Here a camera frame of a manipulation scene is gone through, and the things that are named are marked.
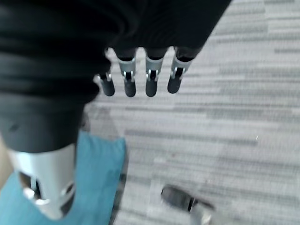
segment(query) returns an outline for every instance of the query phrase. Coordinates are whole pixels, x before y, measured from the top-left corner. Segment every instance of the teal cushion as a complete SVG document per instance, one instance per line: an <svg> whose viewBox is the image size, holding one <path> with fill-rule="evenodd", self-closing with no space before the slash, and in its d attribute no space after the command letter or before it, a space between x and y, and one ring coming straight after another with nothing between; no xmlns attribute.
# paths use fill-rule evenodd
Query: teal cushion
<svg viewBox="0 0 300 225"><path fill-rule="evenodd" d="M107 225L125 156L125 140L81 132L77 145L76 195L69 214L50 221L22 194L12 174L0 194L0 225Z"/></svg>

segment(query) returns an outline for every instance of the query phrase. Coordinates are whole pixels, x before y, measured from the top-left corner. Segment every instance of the striped carpet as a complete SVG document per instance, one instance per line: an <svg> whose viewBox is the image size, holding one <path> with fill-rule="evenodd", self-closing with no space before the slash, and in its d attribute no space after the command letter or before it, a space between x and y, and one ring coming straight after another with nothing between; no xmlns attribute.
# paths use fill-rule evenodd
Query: striped carpet
<svg viewBox="0 0 300 225"><path fill-rule="evenodd" d="M173 50L153 98L144 56L128 98L110 51L116 94L87 106L92 133L127 141L111 223L188 225L160 199L171 183L244 224L299 225L300 0L234 0L176 95L166 90Z"/></svg>

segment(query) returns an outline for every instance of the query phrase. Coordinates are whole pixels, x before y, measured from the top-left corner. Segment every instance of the metal bracket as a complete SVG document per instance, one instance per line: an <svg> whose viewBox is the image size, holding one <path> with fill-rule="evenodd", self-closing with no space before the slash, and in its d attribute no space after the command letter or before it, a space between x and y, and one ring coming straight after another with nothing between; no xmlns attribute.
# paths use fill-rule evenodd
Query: metal bracket
<svg viewBox="0 0 300 225"><path fill-rule="evenodd" d="M126 76L126 74L127 73L130 73L130 79L127 79L127 76ZM126 71L123 71L123 79L124 79L124 81L125 82L128 82L129 80L131 80L131 82L135 82L135 74L134 74L134 72L133 71L130 71L130 72L126 72Z"/></svg>
<svg viewBox="0 0 300 225"><path fill-rule="evenodd" d="M151 69L149 69L148 70L148 72L146 73L146 78L147 78L147 80L148 81L150 81L151 80L151 72L152 72L153 70L151 70ZM159 73L158 73L158 70L155 70L155 77L154 77L154 81L158 81L158 76L159 75Z"/></svg>

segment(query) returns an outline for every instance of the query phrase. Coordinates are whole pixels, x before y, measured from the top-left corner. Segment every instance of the black cloth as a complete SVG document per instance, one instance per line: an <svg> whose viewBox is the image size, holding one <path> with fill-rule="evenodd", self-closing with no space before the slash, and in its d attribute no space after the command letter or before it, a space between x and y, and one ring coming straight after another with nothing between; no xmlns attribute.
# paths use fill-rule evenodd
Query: black cloth
<svg viewBox="0 0 300 225"><path fill-rule="evenodd" d="M1 0L0 133L7 145L39 152L43 140L66 144L56 119L63 116L67 142L75 143L84 104L99 91L93 76L109 70L108 47L201 48L229 3Z"/></svg>

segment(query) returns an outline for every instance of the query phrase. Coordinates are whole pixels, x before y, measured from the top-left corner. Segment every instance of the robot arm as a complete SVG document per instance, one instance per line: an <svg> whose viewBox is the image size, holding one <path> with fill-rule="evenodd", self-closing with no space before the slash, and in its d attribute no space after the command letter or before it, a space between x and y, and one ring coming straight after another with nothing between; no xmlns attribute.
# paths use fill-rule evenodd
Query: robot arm
<svg viewBox="0 0 300 225"><path fill-rule="evenodd" d="M94 75L114 93L105 50L115 49L133 97L135 49L145 47L152 97L167 47L178 46L168 85L175 93L229 2L1 1L0 132L24 195L42 213L57 220L71 208L83 108L99 91Z"/></svg>

